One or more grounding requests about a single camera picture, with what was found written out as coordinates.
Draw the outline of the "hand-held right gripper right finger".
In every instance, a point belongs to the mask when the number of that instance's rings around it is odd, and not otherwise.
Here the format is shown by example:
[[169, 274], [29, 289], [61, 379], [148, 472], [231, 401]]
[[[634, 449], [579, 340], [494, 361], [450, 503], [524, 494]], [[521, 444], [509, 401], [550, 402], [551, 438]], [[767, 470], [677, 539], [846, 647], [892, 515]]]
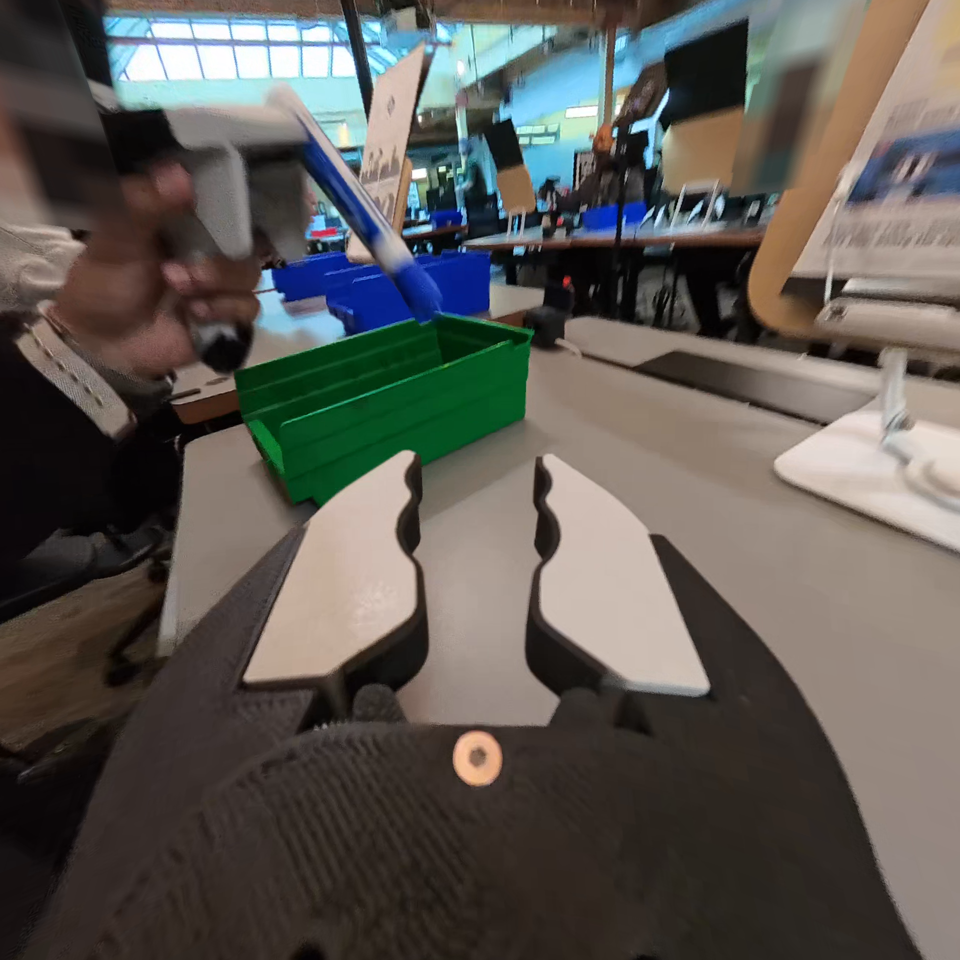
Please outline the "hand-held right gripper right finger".
[[526, 663], [556, 695], [611, 688], [701, 698], [711, 683], [646, 525], [550, 453], [534, 465]]

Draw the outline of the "instruction sheet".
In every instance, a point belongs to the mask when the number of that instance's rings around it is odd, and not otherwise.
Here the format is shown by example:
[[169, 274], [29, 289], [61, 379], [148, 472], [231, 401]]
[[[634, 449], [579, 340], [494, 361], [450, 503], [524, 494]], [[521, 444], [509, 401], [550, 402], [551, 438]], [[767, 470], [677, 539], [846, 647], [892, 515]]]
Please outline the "instruction sheet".
[[941, 282], [959, 267], [959, 3], [918, 20], [791, 277]]

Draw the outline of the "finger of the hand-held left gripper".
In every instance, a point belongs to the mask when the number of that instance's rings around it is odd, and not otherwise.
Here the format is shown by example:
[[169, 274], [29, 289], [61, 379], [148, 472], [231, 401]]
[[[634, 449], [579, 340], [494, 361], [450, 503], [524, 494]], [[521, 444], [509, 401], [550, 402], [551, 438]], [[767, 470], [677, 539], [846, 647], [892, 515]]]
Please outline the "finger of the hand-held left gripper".
[[188, 105], [163, 109], [162, 114], [174, 141], [189, 152], [281, 150], [307, 141], [301, 121], [272, 105]]
[[303, 259], [313, 194], [301, 154], [256, 152], [247, 166], [254, 252], [270, 263]]

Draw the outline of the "grey desk with wooden edge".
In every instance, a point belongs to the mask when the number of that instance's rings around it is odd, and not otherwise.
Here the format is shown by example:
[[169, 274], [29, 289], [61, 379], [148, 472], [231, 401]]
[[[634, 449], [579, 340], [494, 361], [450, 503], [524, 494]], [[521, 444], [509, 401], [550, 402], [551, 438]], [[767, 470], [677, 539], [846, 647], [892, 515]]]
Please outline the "grey desk with wooden edge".
[[[520, 327], [524, 313], [544, 301], [544, 290], [492, 283], [488, 309], [478, 319]], [[261, 304], [246, 366], [255, 366], [335, 342], [344, 337], [342, 321], [327, 308], [323, 296], [286, 303], [275, 290], [258, 294]], [[182, 370], [171, 399], [174, 414], [185, 426], [199, 426], [239, 409], [234, 377], [202, 364]]]
[[[414, 597], [425, 666], [406, 719], [346, 720], [269, 748], [202, 813], [238, 812], [223, 866], [317, 855], [318, 925], [281, 958], [958, 958], [958, 557], [773, 475], [796, 425], [560, 351], [531, 351], [526, 413], [420, 473]], [[567, 480], [624, 507], [667, 579], [704, 694], [534, 633], [534, 584], [573, 546]]]
[[565, 230], [530, 236], [506, 234], [473, 240], [467, 246], [491, 255], [509, 255], [516, 250], [540, 250], [546, 257], [548, 281], [560, 283], [570, 277], [574, 288], [573, 314], [597, 314], [622, 322], [636, 320], [639, 277], [650, 249], [667, 249], [677, 275], [686, 278], [693, 315], [702, 337], [722, 339], [737, 324], [721, 316], [717, 298], [720, 283], [735, 283], [740, 264], [762, 241], [765, 229], [718, 223], [666, 232], [641, 230], [635, 236], [615, 231]]

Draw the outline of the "document stand with wooden board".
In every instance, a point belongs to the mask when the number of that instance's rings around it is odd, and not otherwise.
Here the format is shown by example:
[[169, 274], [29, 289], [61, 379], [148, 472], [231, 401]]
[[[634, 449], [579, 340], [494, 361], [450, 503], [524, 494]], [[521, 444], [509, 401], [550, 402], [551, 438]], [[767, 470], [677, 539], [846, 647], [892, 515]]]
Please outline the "document stand with wooden board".
[[411, 127], [433, 51], [425, 42], [374, 83], [359, 181], [396, 234], [402, 233], [412, 178]]
[[522, 147], [512, 119], [484, 128], [486, 146], [496, 172], [496, 186], [507, 217], [508, 237], [523, 234], [528, 217], [536, 211], [537, 198]]
[[834, 110], [779, 201], [750, 275], [750, 301], [771, 330], [879, 352], [871, 409], [841, 415], [781, 454], [786, 483], [955, 553], [958, 428], [909, 413], [911, 356], [958, 364], [958, 276], [825, 278], [792, 271], [821, 216], [843, 200], [842, 177], [930, 2], [870, 2]]
[[664, 192], [690, 185], [729, 188], [746, 111], [749, 20], [665, 52], [666, 105], [660, 173]]

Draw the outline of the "person's left hand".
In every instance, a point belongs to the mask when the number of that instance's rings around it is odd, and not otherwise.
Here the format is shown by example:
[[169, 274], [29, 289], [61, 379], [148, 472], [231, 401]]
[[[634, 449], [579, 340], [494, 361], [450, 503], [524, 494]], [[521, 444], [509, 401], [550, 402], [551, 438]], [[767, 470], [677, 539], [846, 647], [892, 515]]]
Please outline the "person's left hand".
[[105, 212], [68, 271], [52, 309], [80, 350], [122, 375], [158, 379], [198, 362], [191, 325], [251, 327], [260, 305], [258, 258], [175, 259], [168, 227], [194, 210], [178, 163], [121, 180], [125, 206]]

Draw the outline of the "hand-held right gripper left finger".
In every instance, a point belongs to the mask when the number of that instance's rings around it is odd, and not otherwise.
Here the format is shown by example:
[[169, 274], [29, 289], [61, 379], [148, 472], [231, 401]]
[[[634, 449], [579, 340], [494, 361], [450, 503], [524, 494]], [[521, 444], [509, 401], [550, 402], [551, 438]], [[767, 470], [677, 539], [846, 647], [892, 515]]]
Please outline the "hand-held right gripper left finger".
[[422, 462], [402, 450], [305, 523], [243, 674], [251, 689], [399, 690], [429, 647]]

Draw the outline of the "black pole stand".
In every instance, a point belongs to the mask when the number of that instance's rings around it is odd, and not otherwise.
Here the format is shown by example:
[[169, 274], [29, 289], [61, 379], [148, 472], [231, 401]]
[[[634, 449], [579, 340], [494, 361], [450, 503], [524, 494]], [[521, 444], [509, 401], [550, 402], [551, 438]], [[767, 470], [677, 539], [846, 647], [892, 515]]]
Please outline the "black pole stand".
[[374, 97], [374, 78], [367, 54], [361, 17], [355, 1], [340, 1], [355, 75], [361, 93], [366, 119], [370, 119]]
[[620, 272], [620, 253], [622, 245], [622, 232], [624, 224], [624, 210], [626, 207], [626, 187], [629, 177], [629, 147], [630, 147], [630, 124], [618, 123], [615, 127], [615, 151], [614, 160], [616, 166], [616, 219], [613, 246], [610, 251], [609, 271], [607, 275], [607, 296], [606, 296], [606, 316], [611, 319], [618, 317], [618, 298], [619, 298], [619, 272]]

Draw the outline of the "person's left forearm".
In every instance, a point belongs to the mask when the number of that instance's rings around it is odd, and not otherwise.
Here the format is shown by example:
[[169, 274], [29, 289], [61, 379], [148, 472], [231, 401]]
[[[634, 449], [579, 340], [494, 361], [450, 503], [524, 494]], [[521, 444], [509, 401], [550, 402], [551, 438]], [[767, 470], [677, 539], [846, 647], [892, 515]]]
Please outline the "person's left forearm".
[[98, 368], [41, 318], [2, 315], [2, 571], [56, 533], [131, 532], [173, 509], [172, 386]]

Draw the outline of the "blue dry erase marker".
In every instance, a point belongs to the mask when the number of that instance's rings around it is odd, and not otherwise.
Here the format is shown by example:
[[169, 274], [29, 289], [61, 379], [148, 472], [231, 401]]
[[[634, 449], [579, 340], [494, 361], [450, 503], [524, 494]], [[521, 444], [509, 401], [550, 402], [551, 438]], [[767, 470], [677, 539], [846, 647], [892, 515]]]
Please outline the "blue dry erase marker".
[[392, 228], [298, 94], [288, 84], [280, 83], [270, 90], [267, 105], [289, 115], [301, 126], [306, 172], [342, 213], [413, 317], [427, 322], [440, 314], [443, 301], [436, 282], [416, 261], [402, 235]]

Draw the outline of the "black power adapter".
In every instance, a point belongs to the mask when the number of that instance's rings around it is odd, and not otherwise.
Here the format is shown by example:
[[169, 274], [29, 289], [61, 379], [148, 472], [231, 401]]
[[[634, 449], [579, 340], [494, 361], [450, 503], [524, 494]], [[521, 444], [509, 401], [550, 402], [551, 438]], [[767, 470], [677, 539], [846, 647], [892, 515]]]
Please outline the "black power adapter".
[[563, 350], [570, 312], [541, 304], [523, 314], [524, 330], [531, 334], [531, 347], [541, 351]]

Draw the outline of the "green plastic bin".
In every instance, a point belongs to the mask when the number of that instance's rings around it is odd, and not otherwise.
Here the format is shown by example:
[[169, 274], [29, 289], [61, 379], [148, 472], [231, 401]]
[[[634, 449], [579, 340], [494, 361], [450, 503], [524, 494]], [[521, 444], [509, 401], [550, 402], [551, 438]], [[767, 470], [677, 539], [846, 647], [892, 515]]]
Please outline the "green plastic bin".
[[239, 370], [239, 410], [288, 499], [321, 507], [403, 450], [428, 464], [523, 420], [532, 338], [409, 319]]

